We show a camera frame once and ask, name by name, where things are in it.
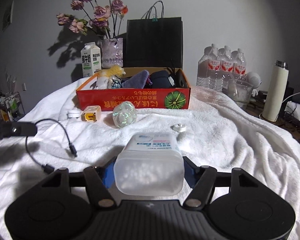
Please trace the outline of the translucent white plastic jar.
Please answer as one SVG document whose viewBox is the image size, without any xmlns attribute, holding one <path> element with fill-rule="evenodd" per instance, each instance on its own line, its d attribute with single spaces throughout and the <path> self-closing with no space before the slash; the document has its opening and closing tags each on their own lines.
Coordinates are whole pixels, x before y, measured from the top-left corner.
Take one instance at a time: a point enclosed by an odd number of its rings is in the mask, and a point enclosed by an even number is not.
<svg viewBox="0 0 300 240">
<path fill-rule="evenodd" d="M 184 173 L 176 137 L 167 132 L 134 134 L 114 164 L 116 187 L 131 196 L 176 195 Z"/>
</svg>

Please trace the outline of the yellow cream cube charger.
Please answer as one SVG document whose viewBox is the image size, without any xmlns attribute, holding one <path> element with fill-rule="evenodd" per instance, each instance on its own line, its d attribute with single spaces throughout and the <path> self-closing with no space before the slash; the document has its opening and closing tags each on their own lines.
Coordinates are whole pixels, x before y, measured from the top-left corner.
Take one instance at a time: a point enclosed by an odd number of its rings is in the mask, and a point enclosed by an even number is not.
<svg viewBox="0 0 300 240">
<path fill-rule="evenodd" d="M 82 112 L 82 121 L 85 122 L 97 122 L 101 118 L 100 106 L 87 106 Z"/>
</svg>

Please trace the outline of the iridescent bag of balls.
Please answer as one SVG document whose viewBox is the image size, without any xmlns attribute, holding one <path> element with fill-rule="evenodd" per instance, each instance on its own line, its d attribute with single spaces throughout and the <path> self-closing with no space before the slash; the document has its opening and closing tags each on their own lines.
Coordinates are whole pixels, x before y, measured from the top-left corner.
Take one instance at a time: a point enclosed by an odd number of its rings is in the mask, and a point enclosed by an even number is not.
<svg viewBox="0 0 300 240">
<path fill-rule="evenodd" d="M 114 108 L 112 117 L 114 125 L 123 128 L 136 122 L 138 111 L 130 101 L 124 101 Z"/>
</svg>

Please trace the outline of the small white round cap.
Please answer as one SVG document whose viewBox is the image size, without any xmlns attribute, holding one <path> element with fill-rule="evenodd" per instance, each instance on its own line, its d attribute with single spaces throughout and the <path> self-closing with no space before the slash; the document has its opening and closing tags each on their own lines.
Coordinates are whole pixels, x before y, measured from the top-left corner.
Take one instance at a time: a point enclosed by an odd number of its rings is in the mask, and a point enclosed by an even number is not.
<svg viewBox="0 0 300 240">
<path fill-rule="evenodd" d="M 174 131 L 177 131 L 179 133 L 186 131 L 186 125 L 185 124 L 175 124 L 173 125 L 172 129 Z"/>
</svg>

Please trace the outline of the red orange cardboard box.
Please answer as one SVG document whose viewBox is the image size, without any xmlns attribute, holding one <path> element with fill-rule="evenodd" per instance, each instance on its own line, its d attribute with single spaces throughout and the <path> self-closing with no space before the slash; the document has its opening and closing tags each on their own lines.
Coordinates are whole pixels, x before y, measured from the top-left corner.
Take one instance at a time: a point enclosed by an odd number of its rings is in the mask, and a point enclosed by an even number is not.
<svg viewBox="0 0 300 240">
<path fill-rule="evenodd" d="M 187 109 L 190 102 L 191 87 L 183 70 L 176 69 L 175 88 L 116 88 L 93 89 L 96 81 L 92 76 L 76 89 L 79 107 L 100 106 L 102 111 L 112 111 L 124 101 L 131 102 L 135 108 Z"/>
</svg>

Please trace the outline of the clear glass measuring cup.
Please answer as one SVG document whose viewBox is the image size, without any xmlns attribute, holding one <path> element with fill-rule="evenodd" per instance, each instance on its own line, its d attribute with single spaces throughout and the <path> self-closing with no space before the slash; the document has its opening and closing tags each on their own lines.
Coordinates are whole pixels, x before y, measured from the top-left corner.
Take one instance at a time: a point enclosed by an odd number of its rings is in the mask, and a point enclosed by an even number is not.
<svg viewBox="0 0 300 240">
<path fill-rule="evenodd" d="M 242 80 L 229 80 L 223 93 L 230 97 L 241 109 L 246 109 L 253 91 L 253 86 Z"/>
</svg>

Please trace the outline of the yellow white plush toy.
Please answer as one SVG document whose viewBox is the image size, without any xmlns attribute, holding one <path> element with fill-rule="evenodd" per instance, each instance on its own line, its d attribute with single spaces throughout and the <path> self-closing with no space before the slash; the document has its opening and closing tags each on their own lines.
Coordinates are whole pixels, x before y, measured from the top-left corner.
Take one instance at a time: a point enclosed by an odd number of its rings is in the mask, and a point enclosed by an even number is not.
<svg viewBox="0 0 300 240">
<path fill-rule="evenodd" d="M 107 89 L 112 77 L 121 78 L 126 74 L 123 67 L 119 65 L 114 65 L 108 69 L 102 69 L 96 73 L 96 88 L 97 89 Z"/>
</svg>

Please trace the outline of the water bottle left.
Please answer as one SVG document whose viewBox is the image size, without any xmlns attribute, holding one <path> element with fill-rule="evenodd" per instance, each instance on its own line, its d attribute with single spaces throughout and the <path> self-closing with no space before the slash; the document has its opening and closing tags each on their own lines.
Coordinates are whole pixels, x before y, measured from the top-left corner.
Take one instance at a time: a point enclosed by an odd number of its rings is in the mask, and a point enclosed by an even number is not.
<svg viewBox="0 0 300 240">
<path fill-rule="evenodd" d="M 198 61 L 198 72 L 196 85 L 200 87 L 209 86 L 209 71 L 219 70 L 221 62 L 216 44 L 212 43 L 204 49 L 204 54 Z"/>
</svg>

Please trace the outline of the water bottle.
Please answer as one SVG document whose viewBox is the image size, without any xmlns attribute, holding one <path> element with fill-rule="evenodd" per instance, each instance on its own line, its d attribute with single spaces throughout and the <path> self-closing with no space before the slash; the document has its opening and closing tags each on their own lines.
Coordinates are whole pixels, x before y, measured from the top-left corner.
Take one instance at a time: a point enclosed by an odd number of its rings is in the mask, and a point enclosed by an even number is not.
<svg viewBox="0 0 300 240">
<path fill-rule="evenodd" d="M 216 44 L 212 43 L 204 49 L 204 54 L 198 61 L 198 72 L 196 85 L 200 87 L 209 86 L 209 71 L 219 70 L 221 62 Z"/>
<path fill-rule="evenodd" d="M 222 85 L 222 88 L 226 89 L 229 81 L 229 73 L 233 72 L 234 63 L 231 56 L 231 48 L 224 46 L 218 50 L 219 60 L 221 62 L 219 74 L 217 75 L 218 85 Z"/>
<path fill-rule="evenodd" d="M 247 61 L 245 59 L 244 51 L 241 48 L 238 48 L 236 51 L 233 51 L 232 62 L 234 64 L 234 73 L 240 76 L 246 74 L 247 70 Z"/>
</svg>

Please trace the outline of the dark navy plush toy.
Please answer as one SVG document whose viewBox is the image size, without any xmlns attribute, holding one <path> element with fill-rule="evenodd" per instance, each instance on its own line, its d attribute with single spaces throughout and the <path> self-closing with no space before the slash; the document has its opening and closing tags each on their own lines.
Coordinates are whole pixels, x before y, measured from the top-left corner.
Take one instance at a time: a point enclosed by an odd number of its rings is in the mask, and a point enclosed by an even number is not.
<svg viewBox="0 0 300 240">
<path fill-rule="evenodd" d="M 149 78 L 152 88 L 173 88 L 175 86 L 173 77 L 165 70 L 154 72 Z"/>
</svg>

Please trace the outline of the white thermos bottle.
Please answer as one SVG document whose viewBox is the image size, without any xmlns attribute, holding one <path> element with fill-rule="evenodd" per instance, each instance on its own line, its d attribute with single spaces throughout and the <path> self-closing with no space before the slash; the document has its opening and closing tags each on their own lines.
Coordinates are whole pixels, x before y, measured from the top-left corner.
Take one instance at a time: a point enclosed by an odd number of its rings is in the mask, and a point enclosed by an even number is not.
<svg viewBox="0 0 300 240">
<path fill-rule="evenodd" d="M 288 74 L 288 64 L 277 60 L 273 66 L 268 94 L 262 112 L 262 117 L 268 121 L 275 122 L 279 116 L 288 82 Z"/>
</svg>

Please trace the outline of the white round robot speaker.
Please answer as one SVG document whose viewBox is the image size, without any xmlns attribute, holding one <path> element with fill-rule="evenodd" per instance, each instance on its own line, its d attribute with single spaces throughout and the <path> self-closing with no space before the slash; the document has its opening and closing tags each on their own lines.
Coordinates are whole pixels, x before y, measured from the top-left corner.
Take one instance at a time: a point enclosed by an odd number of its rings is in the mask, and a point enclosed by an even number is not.
<svg viewBox="0 0 300 240">
<path fill-rule="evenodd" d="M 247 83 L 249 83 L 250 85 L 252 85 L 252 87 L 253 87 L 253 91 L 251 93 L 252 97 L 257 96 L 258 95 L 257 89 L 258 89 L 258 87 L 260 87 L 260 85 L 262 83 L 260 76 L 255 72 L 248 72 L 245 75 L 245 81 Z"/>
</svg>

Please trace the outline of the water bottle middle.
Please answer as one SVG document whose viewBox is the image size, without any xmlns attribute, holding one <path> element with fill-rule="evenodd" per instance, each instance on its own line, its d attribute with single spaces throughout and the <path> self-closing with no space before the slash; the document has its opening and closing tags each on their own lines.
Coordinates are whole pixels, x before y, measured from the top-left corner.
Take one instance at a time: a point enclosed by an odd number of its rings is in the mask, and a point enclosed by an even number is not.
<svg viewBox="0 0 300 240">
<path fill-rule="evenodd" d="M 233 72 L 234 63 L 231 56 L 231 48 L 224 46 L 218 50 L 219 60 L 221 62 L 219 74 L 217 75 L 218 85 L 222 85 L 222 88 L 226 89 L 229 81 L 229 73 Z"/>
</svg>

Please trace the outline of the white milk carton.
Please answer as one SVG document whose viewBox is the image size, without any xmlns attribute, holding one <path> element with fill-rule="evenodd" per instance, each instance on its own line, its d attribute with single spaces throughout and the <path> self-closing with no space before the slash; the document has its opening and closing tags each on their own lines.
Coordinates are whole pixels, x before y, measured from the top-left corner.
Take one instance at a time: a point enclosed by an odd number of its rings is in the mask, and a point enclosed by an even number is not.
<svg viewBox="0 0 300 240">
<path fill-rule="evenodd" d="M 81 50 L 83 77 L 91 77 L 101 70 L 101 50 L 95 42 L 89 42 Z"/>
</svg>

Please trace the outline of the water bottle right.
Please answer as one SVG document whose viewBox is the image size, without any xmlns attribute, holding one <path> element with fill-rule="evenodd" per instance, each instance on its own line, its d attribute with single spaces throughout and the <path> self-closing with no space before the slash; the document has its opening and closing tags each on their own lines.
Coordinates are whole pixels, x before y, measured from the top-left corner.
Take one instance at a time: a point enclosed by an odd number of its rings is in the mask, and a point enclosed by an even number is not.
<svg viewBox="0 0 300 240">
<path fill-rule="evenodd" d="M 247 61 L 245 59 L 244 51 L 241 48 L 238 48 L 236 51 L 233 51 L 232 62 L 234 64 L 234 73 L 240 76 L 246 74 L 247 70 Z"/>
</svg>

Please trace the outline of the purple glass vase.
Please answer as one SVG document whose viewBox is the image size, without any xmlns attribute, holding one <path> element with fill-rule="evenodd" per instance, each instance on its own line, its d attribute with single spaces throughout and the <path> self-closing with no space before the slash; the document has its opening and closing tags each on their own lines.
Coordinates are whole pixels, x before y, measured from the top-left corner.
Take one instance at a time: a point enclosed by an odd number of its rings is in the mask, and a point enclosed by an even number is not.
<svg viewBox="0 0 300 240">
<path fill-rule="evenodd" d="M 114 65 L 123 66 L 123 38 L 111 38 L 102 41 L 102 68 Z"/>
</svg>

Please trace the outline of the black paper shopping bag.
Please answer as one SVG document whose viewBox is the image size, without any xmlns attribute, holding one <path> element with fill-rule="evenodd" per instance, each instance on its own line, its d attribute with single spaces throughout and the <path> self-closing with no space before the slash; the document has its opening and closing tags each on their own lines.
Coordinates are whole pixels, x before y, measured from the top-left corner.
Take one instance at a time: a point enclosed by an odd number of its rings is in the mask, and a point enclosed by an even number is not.
<svg viewBox="0 0 300 240">
<path fill-rule="evenodd" d="M 124 67 L 183 67 L 181 17 L 128 20 Z"/>
</svg>

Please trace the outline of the dried purple pink flowers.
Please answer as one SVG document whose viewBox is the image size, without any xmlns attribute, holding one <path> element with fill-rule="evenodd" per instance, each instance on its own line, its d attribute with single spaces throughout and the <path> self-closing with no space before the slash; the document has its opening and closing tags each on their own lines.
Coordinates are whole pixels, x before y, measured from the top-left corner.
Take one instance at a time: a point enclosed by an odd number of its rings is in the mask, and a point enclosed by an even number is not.
<svg viewBox="0 0 300 240">
<path fill-rule="evenodd" d="M 107 39 L 117 38 L 128 13 L 128 7 L 122 0 L 108 0 L 105 6 L 99 5 L 97 0 L 72 0 L 70 7 L 73 11 L 84 12 L 85 17 L 59 13 L 56 15 L 59 26 L 67 27 L 75 34 L 87 35 L 92 32 Z"/>
</svg>

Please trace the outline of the green binder clip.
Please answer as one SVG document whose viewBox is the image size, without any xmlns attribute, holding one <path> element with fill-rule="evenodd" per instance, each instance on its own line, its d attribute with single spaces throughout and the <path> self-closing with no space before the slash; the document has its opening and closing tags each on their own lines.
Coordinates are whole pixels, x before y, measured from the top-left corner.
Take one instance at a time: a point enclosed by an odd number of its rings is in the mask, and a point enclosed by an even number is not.
<svg viewBox="0 0 300 240">
<path fill-rule="evenodd" d="M 158 18 L 156 16 L 153 16 L 152 22 L 157 22 L 157 21 L 158 21 Z"/>
</svg>

